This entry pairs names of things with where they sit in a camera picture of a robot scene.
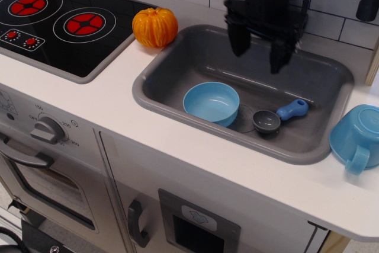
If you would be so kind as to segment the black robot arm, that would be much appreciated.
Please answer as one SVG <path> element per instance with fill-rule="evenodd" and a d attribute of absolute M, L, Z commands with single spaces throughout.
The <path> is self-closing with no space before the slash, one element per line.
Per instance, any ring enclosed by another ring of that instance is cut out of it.
<path fill-rule="evenodd" d="M 307 24 L 309 0 L 298 10 L 290 0 L 225 0 L 225 21 L 233 53 L 241 56 L 250 48 L 250 37 L 270 42 L 271 73 L 290 62 Z"/>

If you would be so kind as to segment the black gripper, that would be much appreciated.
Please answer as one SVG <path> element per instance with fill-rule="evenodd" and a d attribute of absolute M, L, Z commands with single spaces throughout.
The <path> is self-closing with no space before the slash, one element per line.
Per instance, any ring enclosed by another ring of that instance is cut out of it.
<path fill-rule="evenodd" d="M 303 36 L 308 20 L 308 0 L 302 6 L 267 8 L 251 6 L 244 0 L 225 0 L 228 36 L 233 53 L 239 57 L 250 48 L 250 34 L 273 41 L 269 56 L 270 70 L 276 74 L 287 65 L 295 44 Z"/>

